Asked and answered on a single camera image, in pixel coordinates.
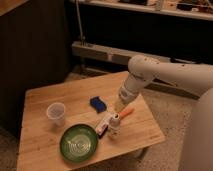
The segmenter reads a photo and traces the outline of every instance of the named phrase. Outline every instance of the orange object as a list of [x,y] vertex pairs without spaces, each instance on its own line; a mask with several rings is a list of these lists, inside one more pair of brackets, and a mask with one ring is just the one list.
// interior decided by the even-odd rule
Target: orange object
[[134,111],[134,108],[128,107],[128,108],[125,108],[124,110],[122,110],[120,113],[118,113],[118,115],[119,115],[120,119],[123,119],[127,115],[132,114],[133,111]]

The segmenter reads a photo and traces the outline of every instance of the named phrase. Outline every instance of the plate rim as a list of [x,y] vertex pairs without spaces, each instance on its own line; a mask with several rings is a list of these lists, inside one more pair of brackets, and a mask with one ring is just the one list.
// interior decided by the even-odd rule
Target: plate rim
[[[96,143],[95,143],[95,148],[94,148],[92,154],[89,155],[89,157],[87,157],[86,159],[84,159],[84,160],[79,160],[79,161],[78,161],[78,160],[72,160],[72,159],[68,158],[68,157],[66,156],[66,154],[63,153],[63,150],[62,150],[62,143],[63,143],[63,142],[62,142],[62,140],[63,140],[65,134],[66,134],[70,129],[72,129],[73,127],[80,127],[80,126],[88,127],[88,128],[90,129],[90,132],[93,132],[93,133],[94,133],[94,135],[95,135],[94,137],[95,137],[95,139],[96,139],[96,140],[95,140]],[[64,133],[62,134],[62,136],[61,136],[60,143],[59,143],[59,146],[60,146],[60,153],[61,153],[61,155],[63,156],[63,158],[66,159],[68,162],[80,163],[80,162],[83,162],[83,161],[88,160],[88,159],[95,153],[95,151],[96,151],[96,149],[97,149],[97,147],[98,147],[98,141],[99,141],[98,135],[97,135],[97,133],[95,132],[95,130],[94,130],[93,127],[91,127],[90,125],[85,124],[85,123],[74,124],[74,125],[70,126],[69,128],[67,128],[67,129],[64,131]]]

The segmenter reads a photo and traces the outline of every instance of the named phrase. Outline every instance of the shelf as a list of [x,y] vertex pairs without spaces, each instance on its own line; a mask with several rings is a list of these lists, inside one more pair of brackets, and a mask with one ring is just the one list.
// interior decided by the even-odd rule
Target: shelf
[[0,0],[0,16],[26,3],[28,0]]
[[128,3],[117,2],[116,0],[78,0],[79,4],[85,5],[94,5],[100,7],[108,7],[122,10],[131,10],[137,12],[147,12],[161,15],[170,15],[170,16],[178,16],[185,18],[194,18],[194,19],[202,19],[213,21],[213,14],[209,13],[201,13],[196,11],[183,11],[178,10],[176,8],[177,2],[165,0],[162,4],[161,10],[156,10],[155,5],[145,6],[145,5],[135,5]]

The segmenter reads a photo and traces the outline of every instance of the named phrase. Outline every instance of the speckled floor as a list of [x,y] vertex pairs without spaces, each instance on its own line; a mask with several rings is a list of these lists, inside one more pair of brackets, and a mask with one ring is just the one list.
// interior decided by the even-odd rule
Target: speckled floor
[[[66,81],[83,79],[88,75],[71,73]],[[142,95],[166,136],[166,141],[151,146],[143,160],[138,152],[119,156],[89,167],[84,171],[177,171],[183,136],[196,100],[164,91],[144,89]],[[18,140],[0,128],[0,170],[16,168]]]

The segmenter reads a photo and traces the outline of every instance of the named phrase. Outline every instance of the black wall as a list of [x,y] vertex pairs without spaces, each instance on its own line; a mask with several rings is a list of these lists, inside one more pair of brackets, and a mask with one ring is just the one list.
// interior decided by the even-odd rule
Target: black wall
[[70,70],[62,0],[31,0],[0,17],[0,125],[18,136],[27,89]]
[[[68,3],[66,11],[77,40],[75,5]],[[80,11],[89,43],[212,64],[212,21],[82,4]]]

